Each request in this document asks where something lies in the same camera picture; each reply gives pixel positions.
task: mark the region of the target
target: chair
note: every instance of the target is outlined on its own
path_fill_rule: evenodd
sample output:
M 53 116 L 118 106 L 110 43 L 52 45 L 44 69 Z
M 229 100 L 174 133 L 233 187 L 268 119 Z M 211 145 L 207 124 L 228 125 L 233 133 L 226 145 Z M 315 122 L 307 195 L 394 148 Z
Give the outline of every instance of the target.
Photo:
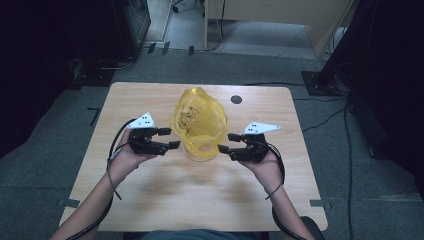
M 173 11 L 174 13 L 178 13 L 178 7 L 177 7 L 177 4 L 178 4 L 178 3 L 180 3 L 180 2 L 182 2 L 182 1 L 184 1 L 184 0 L 173 0 L 173 1 L 172 1 L 172 11 Z M 205 5 L 204 5 L 205 0 L 200 0 L 200 3 L 202 4 L 203 9 L 205 9 Z

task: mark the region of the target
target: plastic bag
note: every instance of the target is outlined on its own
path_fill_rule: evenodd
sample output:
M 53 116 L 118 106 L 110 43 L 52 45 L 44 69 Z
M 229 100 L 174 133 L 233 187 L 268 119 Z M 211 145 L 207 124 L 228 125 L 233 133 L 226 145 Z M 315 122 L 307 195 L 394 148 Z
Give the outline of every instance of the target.
M 180 136 L 187 157 L 206 161 L 219 153 L 218 144 L 227 136 L 227 117 L 203 88 L 187 89 L 175 107 L 170 128 Z

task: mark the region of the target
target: cable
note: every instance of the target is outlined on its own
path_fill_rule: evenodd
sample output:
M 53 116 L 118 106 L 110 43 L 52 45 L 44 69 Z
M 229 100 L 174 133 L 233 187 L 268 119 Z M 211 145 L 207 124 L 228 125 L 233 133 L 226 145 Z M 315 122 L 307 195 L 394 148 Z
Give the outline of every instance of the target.
M 218 42 L 216 43 L 215 47 L 213 47 L 212 49 L 209 49 L 209 50 L 200 50 L 201 52 L 212 52 L 212 51 L 215 51 L 216 49 L 218 49 L 218 48 L 221 46 L 222 42 L 224 41 L 224 30 L 223 30 L 223 27 L 222 27 L 222 25 L 223 25 L 223 23 L 224 23 L 224 12 L 225 12 L 225 0 L 224 0 L 224 2 L 222 3 L 222 11 L 221 11 L 221 28 L 220 28 L 220 37 L 219 37 L 219 40 L 218 40 Z
M 111 179 L 111 177 L 110 177 L 110 171 L 109 171 L 109 168 L 110 168 L 110 165 L 112 164 L 112 161 L 115 159 L 116 155 L 118 155 L 118 154 L 119 154 L 119 152 L 121 151 L 122 147 L 128 144 L 128 143 L 125 143 L 125 144 L 123 144 L 123 145 L 121 145 L 121 146 L 117 147 L 117 148 L 116 148 L 116 150 L 115 150 L 115 152 L 114 152 L 114 151 L 113 151 L 113 148 L 115 147 L 115 143 L 116 143 L 116 141 L 118 140 L 119 136 L 121 135 L 121 133 L 122 133 L 122 131 L 125 129 L 125 127 L 126 127 L 128 124 L 132 123 L 134 120 L 136 120 L 136 119 L 134 118 L 134 119 L 128 120 L 128 121 L 127 121 L 126 123 L 124 123 L 124 125 L 122 125 L 122 126 L 121 126 L 121 128 L 118 130 L 118 133 L 115 135 L 115 138 L 114 138 L 114 139 L 113 139 L 113 141 L 112 141 L 112 145 L 110 146 L 110 149 L 109 149 L 109 157 L 108 157 L 108 159 L 107 159 L 107 164 L 106 164 L 106 171 L 107 171 L 107 174 L 108 174 L 108 177 L 109 177 L 110 184 L 112 185 L 113 192 L 114 192 L 114 193 L 115 193 L 115 195 L 119 198 L 119 200 L 122 200 L 122 198 L 121 198 L 121 195 L 119 195 L 119 193 L 116 191 L 116 187 L 115 187 L 115 185 L 114 185 L 114 184 L 113 184 L 113 182 L 112 182 L 112 179 Z
M 335 98 L 335 99 L 329 99 L 329 100 L 322 100 L 317 98 L 293 98 L 293 101 L 318 101 L 318 102 L 334 102 L 339 100 L 345 100 L 347 98 Z
M 99 60 L 98 63 L 101 63 L 101 62 L 107 62 L 107 61 L 105 61 L 105 60 Z M 129 64 L 127 64 L 127 65 L 125 65 L 123 67 L 112 67 L 112 68 L 110 68 L 110 67 L 100 67 L 100 69 L 102 69 L 102 70 L 123 70 L 123 69 L 128 68 L 129 66 L 131 66 L 131 64 L 133 64 L 134 62 L 135 62 L 135 58 L 133 58 L 132 61 Z
M 277 162 L 278 162 L 278 166 L 279 166 L 280 172 L 281 172 L 281 184 L 284 184 L 284 179 L 286 177 L 286 173 L 285 173 L 285 168 L 284 168 L 283 160 L 281 159 L 281 154 L 278 151 L 278 149 L 274 145 L 272 145 L 270 143 L 268 143 L 268 149 L 274 154 L 274 156 L 278 160 Z M 293 238 L 295 240 L 306 240 L 305 238 L 303 238 L 303 237 L 297 235 L 296 233 L 290 231 L 288 228 L 286 228 L 280 222 L 280 220 L 278 219 L 277 213 L 274 210 L 274 207 L 272 207 L 272 218 L 274 219 L 275 224 L 280 228 L 280 230 L 283 231 L 288 236 L 290 236 L 291 238 Z
M 119 146 L 119 147 L 116 148 L 115 152 L 113 152 L 113 148 L 115 146 L 116 141 L 118 140 L 118 137 L 121 135 L 121 133 L 125 129 L 125 127 L 129 123 L 133 122 L 134 120 L 135 119 L 131 119 L 131 120 L 127 121 L 124 125 L 122 125 L 122 127 L 119 129 L 118 133 L 115 135 L 115 138 L 113 139 L 112 145 L 110 147 L 109 157 L 107 159 L 107 164 L 106 164 L 106 171 L 107 171 L 107 174 L 108 174 L 108 177 L 109 177 L 110 184 L 112 185 L 113 191 L 116 194 L 116 196 L 119 198 L 119 200 L 122 200 L 122 198 L 118 194 L 118 192 L 116 191 L 116 187 L 115 187 L 115 185 L 112 182 L 112 178 L 110 177 L 109 167 L 112 164 L 112 162 L 115 159 L 115 157 L 122 150 L 122 147 L 128 144 L 128 143 L 122 144 L 121 146 Z M 103 211 L 102 215 L 96 221 L 94 221 L 90 226 L 86 227 L 85 229 L 81 230 L 80 232 L 78 232 L 78 233 L 72 235 L 71 237 L 67 238 L 67 240 L 78 239 L 78 238 L 84 236 L 85 234 L 89 233 L 95 227 L 97 227 L 103 221 L 103 219 L 107 216 L 107 214 L 109 213 L 109 210 L 112 207 L 112 202 L 113 202 L 113 196 L 110 199 L 109 204 L 106 206 L 106 209 Z
M 347 197 L 347 216 L 349 222 L 349 236 L 350 240 L 353 240 L 353 230 L 352 230 L 352 140 L 350 138 L 349 127 L 347 125 L 347 109 L 349 107 L 349 102 L 346 103 L 346 107 L 344 108 L 344 123 L 347 135 L 347 142 L 349 145 L 349 191 Z
M 302 132 L 306 132 L 306 131 L 308 131 L 308 130 L 311 130 L 311 129 L 313 129 L 313 128 L 317 128 L 317 127 L 319 127 L 319 126 L 322 126 L 322 125 L 324 125 L 324 124 L 326 124 L 329 120 L 330 120 L 330 118 L 332 118 L 332 117 L 334 117 L 334 116 L 336 116 L 338 113 L 341 113 L 342 111 L 343 111 L 344 109 L 340 109 L 340 110 L 338 110 L 337 112 L 335 112 L 335 113 L 333 113 L 333 114 L 331 114 L 324 122 L 322 122 L 322 123 L 320 123 L 320 124 L 318 124 L 318 125 L 315 125 L 315 126 L 312 126 L 312 127 L 308 127 L 308 128 L 306 128 L 306 129 L 303 129 L 302 130 Z
M 246 84 L 244 84 L 244 86 L 272 85 L 272 84 L 290 85 L 290 86 L 298 86 L 298 87 L 306 86 L 306 84 L 304 84 L 304 83 L 288 83 L 288 82 L 260 82 L 260 83 L 246 83 Z

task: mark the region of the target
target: wooden table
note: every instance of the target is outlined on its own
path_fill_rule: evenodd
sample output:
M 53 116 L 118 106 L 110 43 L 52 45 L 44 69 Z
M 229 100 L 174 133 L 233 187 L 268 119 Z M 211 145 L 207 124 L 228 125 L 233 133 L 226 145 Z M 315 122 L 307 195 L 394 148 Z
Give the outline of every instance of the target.
M 337 29 L 344 21 L 350 22 L 354 1 L 230 0 L 225 2 L 224 19 L 305 25 L 315 55 L 322 57 Z M 205 49 L 208 43 L 208 21 L 222 18 L 223 3 L 224 0 L 205 1 Z
M 83 201 L 105 172 L 111 142 L 127 120 L 150 112 L 157 127 L 167 127 L 184 90 L 203 87 L 224 107 L 228 132 L 241 134 L 251 122 L 278 124 L 266 133 L 281 152 L 286 167 L 285 188 L 301 216 L 327 228 L 324 209 L 311 207 L 320 200 L 308 152 L 290 91 L 283 87 L 115 83 L 111 86 L 94 130 L 70 199 Z M 233 104 L 233 95 L 242 97 Z M 176 134 L 153 138 L 168 142 Z M 244 147 L 243 143 L 223 143 Z M 152 231 L 206 228 L 221 231 L 279 231 L 271 202 L 253 174 L 228 155 L 206 162 L 188 159 L 180 146 L 165 156 L 143 163 L 118 187 L 100 231 Z M 67 207 L 61 223 L 74 211 Z

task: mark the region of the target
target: hand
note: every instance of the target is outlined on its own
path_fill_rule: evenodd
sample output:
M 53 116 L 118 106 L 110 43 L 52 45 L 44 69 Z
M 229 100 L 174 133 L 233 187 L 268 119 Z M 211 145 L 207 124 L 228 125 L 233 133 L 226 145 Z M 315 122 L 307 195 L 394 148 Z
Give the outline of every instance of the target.
M 122 146 L 128 142 L 130 132 L 131 130 L 125 129 L 118 146 Z M 131 147 L 126 144 L 122 147 L 121 152 L 115 157 L 110 166 L 111 177 L 117 183 L 121 183 L 124 181 L 125 177 L 134 171 L 134 169 L 138 168 L 141 163 L 155 157 L 156 155 L 135 154 Z
M 256 179 L 258 179 L 268 194 L 274 191 L 282 181 L 278 159 L 271 151 L 268 151 L 260 163 L 239 163 L 255 174 Z

